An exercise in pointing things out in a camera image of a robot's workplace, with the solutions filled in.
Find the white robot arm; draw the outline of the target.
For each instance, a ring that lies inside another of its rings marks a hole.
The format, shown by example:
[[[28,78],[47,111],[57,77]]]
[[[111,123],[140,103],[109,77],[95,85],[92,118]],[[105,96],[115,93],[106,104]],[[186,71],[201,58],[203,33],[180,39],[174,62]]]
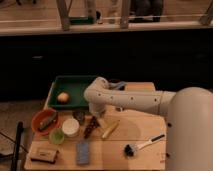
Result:
[[[165,171],[213,171],[213,92],[200,87],[169,91],[120,91],[97,77],[84,98],[95,116],[107,105],[166,119]]]

